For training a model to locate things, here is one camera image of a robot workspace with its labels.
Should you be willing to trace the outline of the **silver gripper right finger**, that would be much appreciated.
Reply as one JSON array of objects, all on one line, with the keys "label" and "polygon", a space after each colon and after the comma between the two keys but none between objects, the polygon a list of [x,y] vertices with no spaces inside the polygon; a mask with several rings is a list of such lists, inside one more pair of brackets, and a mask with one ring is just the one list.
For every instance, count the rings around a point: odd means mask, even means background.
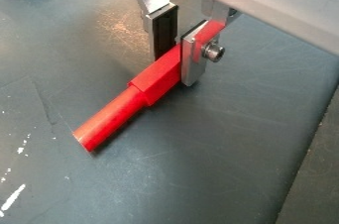
[{"label": "silver gripper right finger", "polygon": [[221,32],[241,16],[237,9],[217,0],[203,0],[202,12],[209,19],[182,36],[181,41],[181,76],[187,86],[205,74],[209,61],[222,59],[226,49],[219,44]]}]

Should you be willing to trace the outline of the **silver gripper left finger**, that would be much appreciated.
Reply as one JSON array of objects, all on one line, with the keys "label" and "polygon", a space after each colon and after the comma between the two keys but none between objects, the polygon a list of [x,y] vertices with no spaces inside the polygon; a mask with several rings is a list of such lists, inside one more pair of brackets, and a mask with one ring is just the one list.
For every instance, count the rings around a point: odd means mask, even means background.
[{"label": "silver gripper left finger", "polygon": [[179,6],[170,0],[137,1],[149,34],[150,52],[161,58],[177,45]]}]

